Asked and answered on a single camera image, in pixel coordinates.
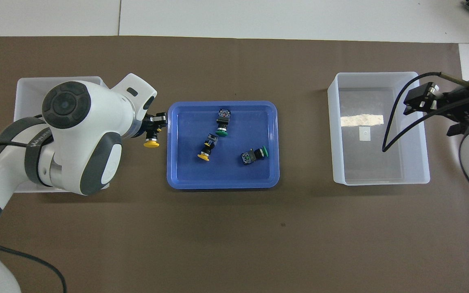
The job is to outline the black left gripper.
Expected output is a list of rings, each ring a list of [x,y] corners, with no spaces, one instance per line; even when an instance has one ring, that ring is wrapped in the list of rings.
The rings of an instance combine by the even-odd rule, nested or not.
[[[142,97],[141,99],[141,121],[145,118],[147,110],[155,100],[155,97]],[[150,120],[143,121],[143,128],[145,130],[145,139],[151,139],[154,133],[153,127],[156,131],[162,131],[163,128],[167,127],[168,118],[166,112],[157,113],[153,117],[153,122]]]

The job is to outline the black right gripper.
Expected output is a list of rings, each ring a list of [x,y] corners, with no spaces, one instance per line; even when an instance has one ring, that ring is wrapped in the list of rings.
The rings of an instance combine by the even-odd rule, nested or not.
[[[442,92],[435,82],[427,82],[408,91],[403,114],[426,113],[427,107],[431,105],[433,110],[438,110],[468,98],[469,86],[458,85],[450,92]],[[447,130],[448,137],[463,135],[469,127],[469,103],[457,105],[437,115],[455,122]]]

